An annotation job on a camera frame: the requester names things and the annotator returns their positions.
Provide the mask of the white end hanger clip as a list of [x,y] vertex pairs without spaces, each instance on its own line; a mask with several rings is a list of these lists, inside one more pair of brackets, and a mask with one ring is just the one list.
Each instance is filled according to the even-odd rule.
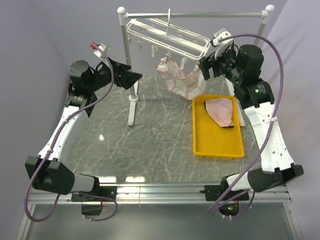
[[196,65],[195,65],[195,67],[194,67],[194,71],[200,71],[201,69],[200,69],[200,64],[199,63],[197,63]]

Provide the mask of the white pink underwear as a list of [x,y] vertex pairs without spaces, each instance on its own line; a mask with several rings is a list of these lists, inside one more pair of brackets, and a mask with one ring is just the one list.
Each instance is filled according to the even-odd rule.
[[160,79],[165,82],[169,92],[180,95],[187,100],[192,100],[206,92],[207,84],[198,67],[185,75],[174,60],[163,57],[156,71]]

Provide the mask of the white plastic clip hanger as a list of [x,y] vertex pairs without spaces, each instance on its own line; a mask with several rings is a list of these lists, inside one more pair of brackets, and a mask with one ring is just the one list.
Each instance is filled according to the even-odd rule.
[[210,49],[210,39],[172,24],[173,13],[140,14],[130,17],[126,31],[142,41],[183,58],[198,61]]

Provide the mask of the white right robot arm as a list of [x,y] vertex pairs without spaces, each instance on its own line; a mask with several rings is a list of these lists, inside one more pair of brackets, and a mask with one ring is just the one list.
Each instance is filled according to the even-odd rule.
[[284,142],[276,110],[279,102],[275,101],[270,85],[261,77],[264,62],[262,50],[251,44],[226,49],[218,57],[214,53],[202,57],[199,68],[205,80],[210,78],[209,70],[214,77],[224,76],[233,84],[234,96],[248,117],[258,147],[261,167],[246,173],[237,173],[223,177],[220,194],[226,200],[233,199],[238,191],[265,190],[285,185],[302,176],[302,165],[295,164]]

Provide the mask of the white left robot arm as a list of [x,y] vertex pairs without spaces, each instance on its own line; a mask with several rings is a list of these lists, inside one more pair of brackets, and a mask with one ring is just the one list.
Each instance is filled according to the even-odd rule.
[[54,193],[58,197],[72,194],[76,202],[116,202],[117,188],[102,187],[96,176],[75,174],[64,164],[83,124],[100,102],[95,92],[105,86],[129,89],[143,75],[131,66],[108,58],[92,68],[85,60],[70,66],[70,84],[61,119],[45,147],[35,157],[28,157],[25,168],[30,178],[24,197],[24,212],[33,222],[43,222],[48,216],[35,218],[29,211],[31,189]]

